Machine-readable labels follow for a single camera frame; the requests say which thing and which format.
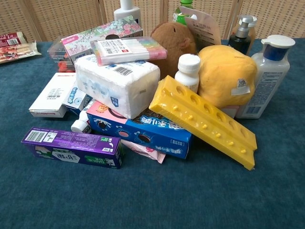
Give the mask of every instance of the marker pen set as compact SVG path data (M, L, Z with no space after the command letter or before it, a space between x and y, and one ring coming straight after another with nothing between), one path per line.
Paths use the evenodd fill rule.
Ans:
M99 66L166 59L167 50L151 37L91 41Z

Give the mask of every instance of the purple box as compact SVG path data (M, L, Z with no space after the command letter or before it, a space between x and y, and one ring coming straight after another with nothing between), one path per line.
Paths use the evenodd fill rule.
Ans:
M118 137L33 127L21 143L37 157L110 168L122 164Z

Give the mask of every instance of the small white bottle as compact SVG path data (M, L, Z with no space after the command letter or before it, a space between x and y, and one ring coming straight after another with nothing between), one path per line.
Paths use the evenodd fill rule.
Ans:
M133 19L142 26L141 10L139 7L133 5L133 0L120 0L121 8L114 11L114 20L122 19L132 15Z
M197 93L199 85L200 57L194 54L183 54L179 58L175 80Z
M91 132L91 126L86 111L94 104L95 101L95 99L92 99L88 105L80 112L79 119L75 120L71 126L72 132L84 134L89 134Z
M255 93L246 105L239 108L237 118L260 118L290 68L287 56L295 44L292 38L271 35L261 42L263 50L251 57L258 68Z

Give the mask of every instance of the green bottle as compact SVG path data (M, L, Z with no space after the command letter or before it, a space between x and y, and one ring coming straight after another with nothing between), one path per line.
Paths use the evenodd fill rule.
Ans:
M193 9L192 3L193 0L180 0L181 6L185 6L187 8ZM186 25L184 18L188 17L189 15L181 13L179 7L173 13L173 21Z

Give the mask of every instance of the woven wicker screen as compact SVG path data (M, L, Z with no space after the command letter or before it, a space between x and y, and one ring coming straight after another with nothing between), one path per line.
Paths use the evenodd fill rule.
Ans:
M140 7L142 18L142 29L144 36L150 36L153 29L160 22L160 1L159 0L134 0L134 5ZM105 8L106 20L111 22L114 20L113 12L120 8L119 0L103 0Z
M234 2L234 0L194 0L193 8L211 15L217 22L220 36L223 38ZM179 6L179 0L168 0L168 21L173 20L173 13Z
M44 35L53 41L102 24L97 0L28 0Z
M305 0L244 0L240 14L257 17L257 38L305 37Z
M19 0L2 0L0 7L0 35L23 31L29 41L34 40L34 31L29 24L28 11L24 11L24 6Z

